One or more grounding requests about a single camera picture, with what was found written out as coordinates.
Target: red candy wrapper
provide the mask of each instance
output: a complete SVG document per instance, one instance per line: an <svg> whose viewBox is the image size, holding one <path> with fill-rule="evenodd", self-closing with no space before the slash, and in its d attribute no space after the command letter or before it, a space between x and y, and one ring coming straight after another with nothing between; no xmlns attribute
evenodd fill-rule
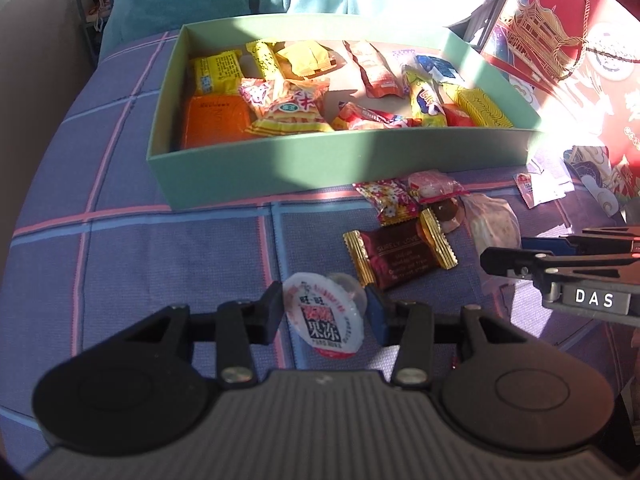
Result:
<svg viewBox="0 0 640 480"><path fill-rule="evenodd" d="M413 128L422 126L420 119L369 110L356 103L338 103L340 113L331 123L335 130L381 130L382 128Z"/></svg>
<svg viewBox="0 0 640 480"><path fill-rule="evenodd" d="M388 69L382 55L372 44L366 41L360 41L354 45L349 45L346 41L343 43L360 67L360 75L367 90L367 97L404 96L402 88L396 81L396 76Z"/></svg>
<svg viewBox="0 0 640 480"><path fill-rule="evenodd" d="M457 180L436 170L409 175L409 193L421 204L469 194Z"/></svg>
<svg viewBox="0 0 640 480"><path fill-rule="evenodd" d="M417 203L396 180L360 182L353 187L378 210L382 226L417 218L420 214Z"/></svg>
<svg viewBox="0 0 640 480"><path fill-rule="evenodd" d="M471 117L469 117L469 114L458 105L447 104L442 105L442 107L444 108L444 115L447 117L448 126L461 126L465 128L476 126Z"/></svg>

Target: candy wrapper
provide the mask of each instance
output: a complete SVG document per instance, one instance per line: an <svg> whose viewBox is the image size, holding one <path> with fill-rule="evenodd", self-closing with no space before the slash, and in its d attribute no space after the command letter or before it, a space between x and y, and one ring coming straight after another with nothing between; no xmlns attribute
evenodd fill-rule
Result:
<svg viewBox="0 0 640 480"><path fill-rule="evenodd" d="M343 43L360 67L360 75L367 91L367 97L404 96L396 81L396 76L387 68L385 60L372 44L366 41L360 41L354 45L349 45L346 41Z"/></svg>
<svg viewBox="0 0 640 480"><path fill-rule="evenodd" d="M253 56L262 77L267 80L284 78L278 60L271 49L275 43L271 40L260 40L246 44L247 52Z"/></svg>
<svg viewBox="0 0 640 480"><path fill-rule="evenodd" d="M447 124L449 126L458 126L463 128L476 126L471 117L469 117L469 114L458 105L445 104L442 105L442 107L444 108L444 115L447 118Z"/></svg>
<svg viewBox="0 0 640 480"><path fill-rule="evenodd" d="M194 59L196 95L237 95L240 80L244 77L238 63L241 54L239 50L227 50L215 56Z"/></svg>
<svg viewBox="0 0 640 480"><path fill-rule="evenodd" d="M447 126L440 99L430 83L411 69L404 72L411 89L411 112L414 119L421 119L422 126Z"/></svg>
<svg viewBox="0 0 640 480"><path fill-rule="evenodd" d="M420 218L375 231L349 231L342 237L362 286L375 283L381 290L437 268L458 264L433 211Z"/></svg>
<svg viewBox="0 0 640 480"><path fill-rule="evenodd" d="M332 68L329 52L316 41L299 41L279 50L276 57L282 56L291 65L291 71L300 77L314 76Z"/></svg>
<svg viewBox="0 0 640 480"><path fill-rule="evenodd" d="M200 95L190 99L182 136L182 149L219 142L249 140L249 109L239 95Z"/></svg>
<svg viewBox="0 0 640 480"><path fill-rule="evenodd" d="M320 274L297 272L282 284L282 293L289 322L318 353L348 358L358 351L364 322L340 285Z"/></svg>
<svg viewBox="0 0 640 480"><path fill-rule="evenodd" d="M369 110L356 103L338 103L340 113L332 121L335 130L377 130L382 128L413 128L421 126L420 119L404 118L400 115Z"/></svg>
<svg viewBox="0 0 640 480"><path fill-rule="evenodd" d="M457 180L437 170L419 171L408 178L409 193L421 204L468 194Z"/></svg>
<svg viewBox="0 0 640 480"><path fill-rule="evenodd" d="M361 182L353 187L376 208L382 226L417 218L420 213L417 203L397 180Z"/></svg>
<svg viewBox="0 0 640 480"><path fill-rule="evenodd" d="M450 83L443 83L442 88L455 104L469 114L476 126L513 128L511 121L481 89Z"/></svg>
<svg viewBox="0 0 640 480"><path fill-rule="evenodd" d="M246 131L267 137L332 132L322 117L328 89L324 80L242 80L240 95L258 117Z"/></svg>
<svg viewBox="0 0 640 480"><path fill-rule="evenodd" d="M442 58L418 54L416 61L424 70L429 72L438 83L461 84L465 81L455 67L449 61Z"/></svg>

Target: cardboard box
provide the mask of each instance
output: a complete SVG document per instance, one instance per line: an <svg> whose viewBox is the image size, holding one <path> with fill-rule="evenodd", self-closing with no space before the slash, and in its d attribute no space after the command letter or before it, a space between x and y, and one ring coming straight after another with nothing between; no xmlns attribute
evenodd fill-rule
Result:
<svg viewBox="0 0 640 480"><path fill-rule="evenodd" d="M181 132L189 60L261 38L367 40L440 52L466 80L489 95L515 128L354 130L172 151ZM536 131L540 124L539 115L500 72L446 28L403 28L380 19L341 14L264 14L182 27L162 83L147 161L171 208L182 209L419 170L521 165L543 138Z"/></svg>

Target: chocolate candy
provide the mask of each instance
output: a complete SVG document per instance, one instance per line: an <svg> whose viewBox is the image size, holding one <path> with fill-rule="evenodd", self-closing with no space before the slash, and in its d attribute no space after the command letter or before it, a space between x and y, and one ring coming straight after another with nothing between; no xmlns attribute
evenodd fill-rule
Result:
<svg viewBox="0 0 640 480"><path fill-rule="evenodd" d="M360 283L375 283L381 290L405 283L432 269L458 264L433 211L375 231L349 231L343 235Z"/></svg>

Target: gold candy wrapper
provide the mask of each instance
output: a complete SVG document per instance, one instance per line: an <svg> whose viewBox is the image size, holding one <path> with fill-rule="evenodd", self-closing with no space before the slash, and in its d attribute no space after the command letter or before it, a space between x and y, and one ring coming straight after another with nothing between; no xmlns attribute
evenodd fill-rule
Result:
<svg viewBox="0 0 640 480"><path fill-rule="evenodd" d="M280 64L271 49L274 44L276 44L276 41L270 40L252 41L246 44L246 49L254 57L263 79L284 78Z"/></svg>
<svg viewBox="0 0 640 480"><path fill-rule="evenodd" d="M443 83L442 88L455 104L469 114L476 126L513 128L511 121L481 89L468 89L452 83Z"/></svg>
<svg viewBox="0 0 640 480"><path fill-rule="evenodd" d="M458 264L430 209L414 221L375 231L349 231L343 239L362 286L375 283L386 290L429 270Z"/></svg>

